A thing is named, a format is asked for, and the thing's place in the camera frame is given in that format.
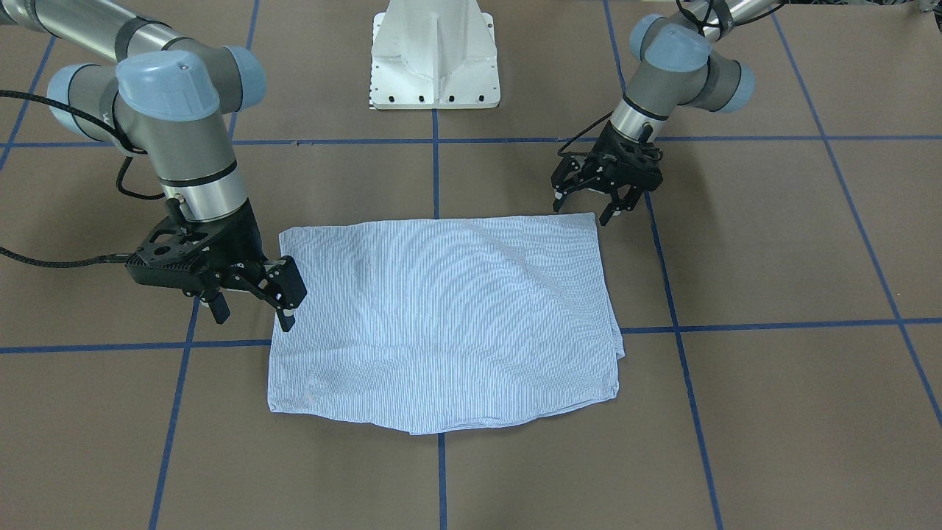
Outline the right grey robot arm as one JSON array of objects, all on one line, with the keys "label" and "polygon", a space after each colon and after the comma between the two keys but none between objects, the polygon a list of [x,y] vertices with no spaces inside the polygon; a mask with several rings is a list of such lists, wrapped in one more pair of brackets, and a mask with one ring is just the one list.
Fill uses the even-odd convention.
[{"label": "right grey robot arm", "polygon": [[306,287],[291,256],[270,259],[224,117],[260,103],[266,75],[255,55],[211,47],[110,1],[4,1],[2,23],[70,41],[112,65],[59,70],[47,95],[3,91],[53,110],[67,130],[150,158],[168,215],[121,263],[135,282],[178,289],[223,323],[225,291],[248,292],[295,325]]}]

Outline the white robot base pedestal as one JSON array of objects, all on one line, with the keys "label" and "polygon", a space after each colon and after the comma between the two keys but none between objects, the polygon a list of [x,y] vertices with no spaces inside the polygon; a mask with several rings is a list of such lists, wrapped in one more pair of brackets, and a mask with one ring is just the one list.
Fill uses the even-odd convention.
[{"label": "white robot base pedestal", "polygon": [[374,110],[491,110],[501,101],[495,21],[477,1],[391,1],[372,20]]}]

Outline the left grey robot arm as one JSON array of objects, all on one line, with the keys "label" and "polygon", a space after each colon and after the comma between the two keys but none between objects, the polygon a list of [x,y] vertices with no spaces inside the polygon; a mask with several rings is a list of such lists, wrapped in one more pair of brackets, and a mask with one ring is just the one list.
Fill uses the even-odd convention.
[{"label": "left grey robot arm", "polygon": [[595,122],[600,133],[592,148],[575,152],[565,144],[556,152],[561,161],[550,178],[554,212],[562,210],[570,195],[585,190],[609,196],[600,225],[632,211],[643,195],[662,184],[662,151],[655,140],[676,108],[734,112],[751,99],[753,71],[713,45],[782,3],[693,1],[676,6],[670,16],[647,15],[633,27],[630,50],[638,68],[615,110]]}]

